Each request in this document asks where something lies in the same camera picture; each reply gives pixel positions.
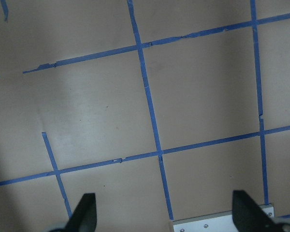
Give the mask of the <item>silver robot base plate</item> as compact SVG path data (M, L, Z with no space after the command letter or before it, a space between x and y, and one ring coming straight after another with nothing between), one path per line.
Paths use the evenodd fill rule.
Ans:
M171 232L237 232L232 211L173 221Z

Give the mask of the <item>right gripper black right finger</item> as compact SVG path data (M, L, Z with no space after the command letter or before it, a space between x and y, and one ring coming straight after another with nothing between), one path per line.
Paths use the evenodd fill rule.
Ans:
M232 220L239 232L279 232L274 223L244 190L232 193Z

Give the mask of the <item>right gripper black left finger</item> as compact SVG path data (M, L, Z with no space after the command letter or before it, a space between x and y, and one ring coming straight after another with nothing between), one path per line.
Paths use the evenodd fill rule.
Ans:
M85 193L71 218L64 227L65 232L94 232L97 227L95 193Z

